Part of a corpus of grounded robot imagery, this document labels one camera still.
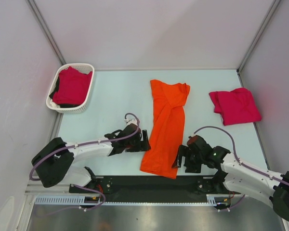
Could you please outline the aluminium corner post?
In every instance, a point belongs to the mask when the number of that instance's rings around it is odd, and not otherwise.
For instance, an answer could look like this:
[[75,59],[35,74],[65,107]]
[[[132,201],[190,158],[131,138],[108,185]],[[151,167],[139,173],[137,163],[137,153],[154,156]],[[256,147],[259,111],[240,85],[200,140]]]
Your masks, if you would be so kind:
[[264,35],[265,30],[269,26],[271,20],[273,19],[275,13],[277,12],[282,0],[274,0],[270,5],[268,12],[266,13],[264,19],[262,20],[260,27],[258,28],[255,36],[252,39],[250,46],[248,47],[242,61],[240,62],[238,68],[236,69],[237,74],[240,75],[247,64],[248,60],[250,59],[254,49],[256,48],[257,44],[259,43],[260,39]]
[[66,64],[65,58],[63,57],[59,46],[57,45],[49,26],[47,25],[46,20],[44,19],[41,10],[39,9],[35,0],[26,0],[27,5],[29,6],[34,18],[36,19],[39,27],[41,28],[46,40],[48,41],[51,49],[53,50],[56,58],[58,59],[61,65]]

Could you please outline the black shirt in basket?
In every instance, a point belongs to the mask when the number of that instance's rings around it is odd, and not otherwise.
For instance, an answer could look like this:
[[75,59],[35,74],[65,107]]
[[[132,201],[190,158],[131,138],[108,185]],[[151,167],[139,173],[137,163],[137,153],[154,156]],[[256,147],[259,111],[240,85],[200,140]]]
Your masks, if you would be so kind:
[[61,108],[74,108],[82,104],[83,94],[80,84],[74,84],[73,80],[65,80],[61,83],[60,78],[55,83],[54,90],[49,97]]

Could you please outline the folded magenta t shirt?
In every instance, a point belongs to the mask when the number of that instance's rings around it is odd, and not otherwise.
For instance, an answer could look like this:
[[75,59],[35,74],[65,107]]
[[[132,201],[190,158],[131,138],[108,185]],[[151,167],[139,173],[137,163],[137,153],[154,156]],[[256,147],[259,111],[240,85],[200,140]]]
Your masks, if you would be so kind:
[[254,123],[262,120],[252,93],[246,88],[209,93],[214,113],[219,114],[224,126]]

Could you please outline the aluminium frame rail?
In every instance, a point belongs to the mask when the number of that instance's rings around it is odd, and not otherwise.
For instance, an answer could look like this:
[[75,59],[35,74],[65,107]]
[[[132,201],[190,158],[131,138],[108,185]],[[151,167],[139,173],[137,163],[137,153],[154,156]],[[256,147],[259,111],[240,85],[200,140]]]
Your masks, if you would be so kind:
[[91,177],[84,185],[68,181],[59,182],[56,179],[42,180],[42,186],[53,189],[57,186],[69,186],[69,193],[89,194],[92,190],[101,189],[104,194],[113,197],[135,195],[137,198],[145,197],[184,197],[200,196],[205,194],[235,193],[251,194],[255,190],[258,194],[272,196],[274,191],[284,186],[282,179],[266,178],[261,175],[253,180],[245,180],[231,174],[217,172],[213,177],[204,176],[179,176],[172,180],[157,176],[103,176]]

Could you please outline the left aluminium corner post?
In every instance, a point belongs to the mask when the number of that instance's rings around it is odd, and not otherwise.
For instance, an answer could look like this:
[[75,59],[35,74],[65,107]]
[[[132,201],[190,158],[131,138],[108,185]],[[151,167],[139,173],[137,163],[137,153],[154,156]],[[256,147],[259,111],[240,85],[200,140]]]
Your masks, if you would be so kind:
[[63,57],[59,46],[57,45],[49,26],[47,25],[46,20],[44,19],[41,10],[39,9],[35,0],[26,0],[27,5],[29,6],[34,18],[36,19],[39,27],[41,28],[46,40],[48,41],[51,49],[53,50],[56,58],[58,59],[61,65],[66,64],[65,58]]

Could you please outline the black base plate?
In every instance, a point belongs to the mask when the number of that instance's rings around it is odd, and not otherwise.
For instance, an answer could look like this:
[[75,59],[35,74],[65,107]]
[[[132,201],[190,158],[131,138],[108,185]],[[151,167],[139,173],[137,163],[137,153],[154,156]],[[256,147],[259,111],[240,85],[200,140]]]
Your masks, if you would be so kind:
[[207,194],[234,196],[216,177],[103,176],[86,188],[102,190],[111,203],[199,203]]

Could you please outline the magenta shirt in basket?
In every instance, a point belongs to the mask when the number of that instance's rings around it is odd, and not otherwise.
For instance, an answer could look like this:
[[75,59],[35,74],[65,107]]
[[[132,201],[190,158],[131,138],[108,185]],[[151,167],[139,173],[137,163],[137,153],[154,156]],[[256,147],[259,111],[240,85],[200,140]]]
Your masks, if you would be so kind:
[[79,106],[87,97],[91,79],[92,71],[85,74],[69,66],[59,73],[55,89],[49,97],[60,107]]

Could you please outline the orange t shirt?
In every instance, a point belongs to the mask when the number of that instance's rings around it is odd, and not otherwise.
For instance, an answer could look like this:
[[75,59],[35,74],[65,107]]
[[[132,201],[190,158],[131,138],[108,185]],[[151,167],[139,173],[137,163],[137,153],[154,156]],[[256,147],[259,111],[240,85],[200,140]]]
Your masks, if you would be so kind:
[[184,106],[190,86],[177,83],[166,84],[151,80],[153,97],[153,129],[140,170],[142,172],[175,179],[178,169],[174,166],[179,146],[183,142],[185,113]]

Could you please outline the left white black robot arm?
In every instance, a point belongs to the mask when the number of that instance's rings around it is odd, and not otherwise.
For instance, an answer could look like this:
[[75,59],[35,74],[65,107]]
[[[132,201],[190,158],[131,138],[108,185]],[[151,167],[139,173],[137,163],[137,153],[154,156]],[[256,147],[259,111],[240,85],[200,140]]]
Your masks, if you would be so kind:
[[150,149],[147,131],[135,123],[128,123],[124,129],[105,134],[102,140],[68,143],[57,137],[33,157],[29,178],[31,181],[40,181],[45,188],[66,183],[78,185],[90,193],[96,189],[97,181],[90,167],[78,167],[78,162],[97,156],[109,157]]

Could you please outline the right aluminium corner post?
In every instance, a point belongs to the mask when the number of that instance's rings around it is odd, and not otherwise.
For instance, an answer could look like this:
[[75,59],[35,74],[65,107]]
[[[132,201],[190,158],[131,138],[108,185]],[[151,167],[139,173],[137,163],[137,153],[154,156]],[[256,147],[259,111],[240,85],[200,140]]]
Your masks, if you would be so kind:
[[236,69],[237,74],[240,75],[247,64],[248,60],[250,59],[254,49],[256,48],[257,44],[259,43],[260,39],[264,35],[265,30],[269,26],[271,20],[273,19],[275,13],[277,12],[282,0],[274,0],[270,5],[268,12],[266,13],[264,19],[262,20],[260,27],[258,28],[255,36],[252,39],[250,46],[248,47],[242,61],[240,62],[238,68]]

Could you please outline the white plastic basket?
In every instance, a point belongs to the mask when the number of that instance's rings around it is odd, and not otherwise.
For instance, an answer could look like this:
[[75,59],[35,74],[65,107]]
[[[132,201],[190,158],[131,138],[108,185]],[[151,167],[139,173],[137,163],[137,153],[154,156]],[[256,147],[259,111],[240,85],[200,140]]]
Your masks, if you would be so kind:
[[86,63],[61,66],[49,89],[46,106],[62,114],[79,114],[87,109],[94,80],[94,67]]

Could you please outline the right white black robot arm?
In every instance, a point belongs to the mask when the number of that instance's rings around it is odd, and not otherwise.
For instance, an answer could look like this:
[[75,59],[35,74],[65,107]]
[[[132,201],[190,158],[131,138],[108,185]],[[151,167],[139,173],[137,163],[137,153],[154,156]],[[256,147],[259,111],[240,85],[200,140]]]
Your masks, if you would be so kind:
[[210,184],[218,193],[226,190],[247,195],[271,207],[289,222],[289,171],[286,174],[249,165],[230,150],[211,147],[201,136],[180,145],[172,168],[184,166],[187,173],[200,173],[202,165],[216,169]]

